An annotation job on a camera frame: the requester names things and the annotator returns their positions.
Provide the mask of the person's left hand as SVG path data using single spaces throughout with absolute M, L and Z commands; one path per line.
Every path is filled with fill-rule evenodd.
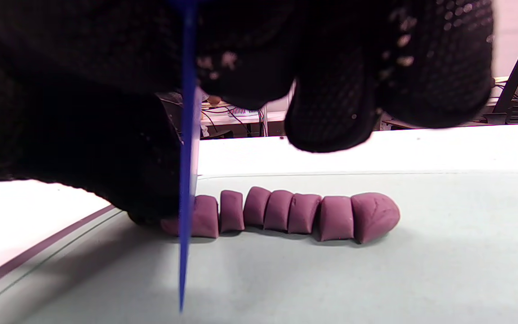
M 138 224 L 179 214 L 181 141 L 160 99 L 0 66 L 0 182 L 84 189 Z

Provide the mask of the person's right hand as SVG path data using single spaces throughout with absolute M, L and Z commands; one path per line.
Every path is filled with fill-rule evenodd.
M 492 89 L 491 0 L 0 0 L 0 65 L 17 80 L 179 91 L 241 108 L 292 87 L 290 143 L 366 141 L 391 116 L 426 128 L 475 117 Z

